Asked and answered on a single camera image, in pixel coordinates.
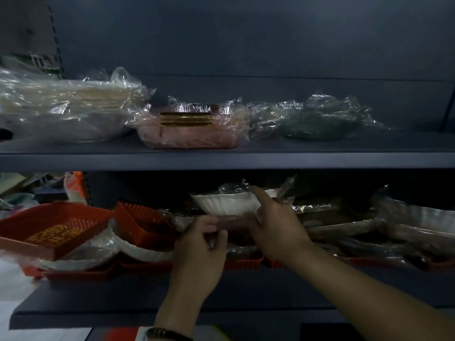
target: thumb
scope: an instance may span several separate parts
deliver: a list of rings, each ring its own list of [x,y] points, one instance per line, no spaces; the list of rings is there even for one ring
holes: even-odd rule
[[[228,231],[222,229],[218,232],[213,251],[226,254],[226,244],[228,243]]]

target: person's left hand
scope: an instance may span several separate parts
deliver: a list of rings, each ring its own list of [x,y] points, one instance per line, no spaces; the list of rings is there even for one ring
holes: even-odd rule
[[[226,261],[228,232],[222,230],[213,249],[204,239],[204,233],[217,230],[218,218],[202,215],[176,241],[169,292],[185,292],[202,304],[218,284]]]

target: shelf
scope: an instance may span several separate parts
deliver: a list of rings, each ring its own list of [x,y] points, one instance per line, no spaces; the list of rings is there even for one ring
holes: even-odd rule
[[[455,315],[455,272],[363,268],[367,274]],[[106,283],[44,281],[13,312],[11,329],[148,326],[168,276],[122,275]],[[199,324],[345,322],[320,293],[287,269],[231,270],[204,303]]]
[[[252,141],[231,150],[151,150],[137,135],[87,144],[0,143],[0,172],[455,168],[455,135],[385,132],[343,141]]]

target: bracelet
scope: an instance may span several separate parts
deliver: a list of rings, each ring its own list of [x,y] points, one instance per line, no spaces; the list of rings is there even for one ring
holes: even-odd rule
[[[167,330],[165,328],[150,328],[145,333],[148,339],[168,339],[174,341],[193,341],[192,338],[186,337],[185,335]]]

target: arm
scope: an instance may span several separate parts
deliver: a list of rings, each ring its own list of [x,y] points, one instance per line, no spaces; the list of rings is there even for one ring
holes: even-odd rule
[[[427,304],[342,263],[315,246],[289,206],[262,189],[254,240],[321,292],[368,341],[453,340],[455,321]]]
[[[156,315],[156,328],[192,337],[201,306],[218,284],[226,260],[228,232],[218,233],[213,250],[203,237],[217,230],[217,221],[212,215],[197,218],[175,243],[169,291]]]

